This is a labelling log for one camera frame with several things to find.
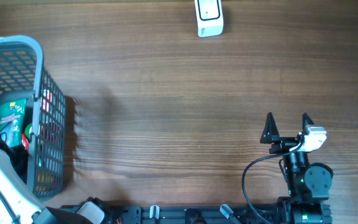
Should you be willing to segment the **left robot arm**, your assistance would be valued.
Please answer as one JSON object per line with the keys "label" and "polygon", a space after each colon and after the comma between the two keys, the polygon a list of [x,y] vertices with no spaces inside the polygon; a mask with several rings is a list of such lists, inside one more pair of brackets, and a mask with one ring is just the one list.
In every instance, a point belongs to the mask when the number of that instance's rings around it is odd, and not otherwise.
{"label": "left robot arm", "polygon": [[102,223],[105,212],[93,202],[68,212],[45,206],[28,190],[11,164],[14,151],[0,138],[0,223]]}

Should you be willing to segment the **green 3M gloves packet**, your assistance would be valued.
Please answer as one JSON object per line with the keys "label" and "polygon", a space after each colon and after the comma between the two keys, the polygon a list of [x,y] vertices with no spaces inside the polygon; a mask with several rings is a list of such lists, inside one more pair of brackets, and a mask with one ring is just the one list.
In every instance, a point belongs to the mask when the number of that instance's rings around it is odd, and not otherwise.
{"label": "green 3M gloves packet", "polygon": [[26,98],[0,105],[0,137],[9,146],[21,145]]}

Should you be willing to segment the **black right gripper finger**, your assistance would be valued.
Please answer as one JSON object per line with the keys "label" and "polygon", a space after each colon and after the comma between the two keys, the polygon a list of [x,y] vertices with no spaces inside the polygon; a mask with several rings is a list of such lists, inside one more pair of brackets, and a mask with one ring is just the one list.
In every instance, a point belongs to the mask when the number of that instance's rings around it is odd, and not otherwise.
{"label": "black right gripper finger", "polygon": [[261,144],[273,144],[280,141],[280,134],[275,123],[273,113],[269,112],[266,117],[265,127],[260,137]]}
{"label": "black right gripper finger", "polygon": [[302,129],[304,131],[306,131],[308,128],[310,128],[312,126],[314,126],[314,122],[312,121],[312,119],[310,118],[308,113],[303,113],[302,114]]}

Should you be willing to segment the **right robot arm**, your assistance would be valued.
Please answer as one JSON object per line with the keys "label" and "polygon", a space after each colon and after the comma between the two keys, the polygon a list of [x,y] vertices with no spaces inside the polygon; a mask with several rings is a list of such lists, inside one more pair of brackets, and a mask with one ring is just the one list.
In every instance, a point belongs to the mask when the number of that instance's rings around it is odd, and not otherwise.
{"label": "right robot arm", "polygon": [[308,154],[317,151],[326,139],[325,128],[314,124],[307,113],[302,115],[302,131],[295,137],[281,137],[273,113],[267,114],[260,143],[269,144],[269,154],[282,158],[281,170],[296,203],[319,203],[329,198],[333,170],[308,160]]}

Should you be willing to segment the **small jar green lid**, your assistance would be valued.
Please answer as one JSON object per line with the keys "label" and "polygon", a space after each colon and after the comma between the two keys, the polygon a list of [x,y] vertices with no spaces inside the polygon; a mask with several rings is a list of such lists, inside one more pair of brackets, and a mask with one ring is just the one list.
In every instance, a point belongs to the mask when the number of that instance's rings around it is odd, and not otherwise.
{"label": "small jar green lid", "polygon": [[26,127],[25,127],[25,130],[24,132],[22,133],[22,139],[21,139],[21,143],[22,143],[22,146],[24,147],[24,149],[27,151],[29,146],[30,146],[30,142],[31,142],[31,139],[30,139],[30,132],[32,131],[32,123],[28,124]]}

